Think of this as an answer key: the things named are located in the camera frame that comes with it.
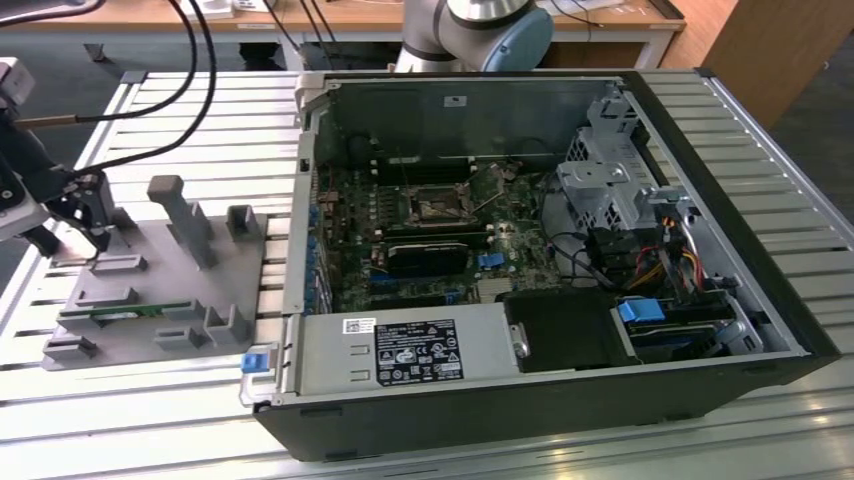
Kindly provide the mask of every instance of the floor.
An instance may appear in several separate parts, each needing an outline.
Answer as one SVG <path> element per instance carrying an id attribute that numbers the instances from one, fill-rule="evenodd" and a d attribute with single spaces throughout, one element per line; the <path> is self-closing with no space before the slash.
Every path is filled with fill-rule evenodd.
<path id="1" fill-rule="evenodd" d="M 24 44 L 2 45 L 0 54 L 22 60 L 37 80 L 37 86 L 24 105 L 26 117 L 61 113 L 94 114 L 101 110 L 114 91 L 125 70 L 186 71 L 188 49 L 169 45 L 108 45 L 109 62 L 89 62 L 80 45 L 56 45 L 50 48 Z M 218 45 L 218 68 L 241 70 L 242 61 L 237 45 Z M 308 52 L 309 61 L 320 64 L 316 51 Z M 356 68 L 381 68 L 388 49 L 377 46 L 368 52 L 367 62 L 355 62 Z M 344 61 L 353 63 L 352 56 Z M 854 221 L 854 36 L 851 36 L 803 92 L 800 98 L 778 122 L 771 134 L 812 178 L 847 218 Z M 82 150 L 92 126 L 44 129 L 38 138 L 53 159 L 72 165 Z M 0 291 L 5 288 L 25 242 L 10 240 L 0 247 Z"/>

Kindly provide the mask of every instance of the circuit board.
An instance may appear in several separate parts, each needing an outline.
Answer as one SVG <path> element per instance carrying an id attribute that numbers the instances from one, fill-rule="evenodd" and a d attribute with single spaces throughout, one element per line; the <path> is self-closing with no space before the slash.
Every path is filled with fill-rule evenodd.
<path id="1" fill-rule="evenodd" d="M 469 172 L 456 183 L 380 185 L 367 170 L 320 171 L 335 312 L 485 303 L 560 284 L 537 218 L 543 173 L 511 160 L 473 160 Z M 459 269 L 433 275 L 419 265 L 421 274 L 400 278 L 383 256 L 425 239 L 464 251 Z"/>

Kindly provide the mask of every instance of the power supply label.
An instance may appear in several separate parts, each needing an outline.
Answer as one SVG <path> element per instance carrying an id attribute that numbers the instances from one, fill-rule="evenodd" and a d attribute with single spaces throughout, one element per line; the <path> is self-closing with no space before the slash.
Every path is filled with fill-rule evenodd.
<path id="1" fill-rule="evenodd" d="M 453 320 L 376 325 L 373 340 L 383 387 L 463 378 Z"/>

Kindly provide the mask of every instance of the green circuit board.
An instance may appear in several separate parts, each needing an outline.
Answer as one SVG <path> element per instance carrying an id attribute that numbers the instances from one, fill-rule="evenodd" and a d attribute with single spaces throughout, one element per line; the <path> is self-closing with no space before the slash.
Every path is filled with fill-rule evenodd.
<path id="1" fill-rule="evenodd" d="M 543 173 L 517 172 L 517 165 L 509 160 L 476 161 L 473 165 L 476 169 L 465 182 L 443 185 L 381 186 L 365 171 L 321 171 L 317 184 L 325 214 L 333 311 L 432 306 L 439 302 L 481 303 L 493 299 L 492 294 L 481 292 L 485 285 L 528 290 L 560 284 L 537 218 Z M 395 279 L 376 261 L 389 244 L 377 231 L 411 222 L 417 206 L 409 208 L 408 203 L 423 198 L 432 203 L 419 210 L 417 220 L 476 221 L 488 230 L 488 245 L 471 249 L 459 274 Z M 481 268 L 477 257 L 496 253 L 503 255 L 500 265 Z"/>

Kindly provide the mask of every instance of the aluminum table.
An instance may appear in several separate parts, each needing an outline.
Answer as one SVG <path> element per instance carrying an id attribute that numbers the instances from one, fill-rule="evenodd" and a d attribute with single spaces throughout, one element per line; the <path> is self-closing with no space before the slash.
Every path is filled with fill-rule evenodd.
<path id="1" fill-rule="evenodd" d="M 0 477 L 838 478 L 854 473 L 854 232 L 714 78 L 647 71 L 647 81 L 747 222 L 827 328 L 843 358 L 795 383 L 750 393 L 704 418 L 544 438 L 300 463 L 237 401 L 240 356 L 48 373 L 41 347 L 77 267 L 30 249 L 0 299 Z M 165 98 L 185 74 L 121 85 L 106 112 Z M 277 330 L 296 165 L 289 73 L 222 73 L 201 131 L 178 150 L 109 171 L 137 219 L 154 174 L 178 174 L 209 215 L 249 203 L 272 216 L 257 341 Z M 98 125 L 78 166 L 168 143 L 194 115 L 204 77 L 156 116 Z M 653 154 L 661 163 L 657 150 Z M 671 180 L 675 174 L 667 165 Z"/>

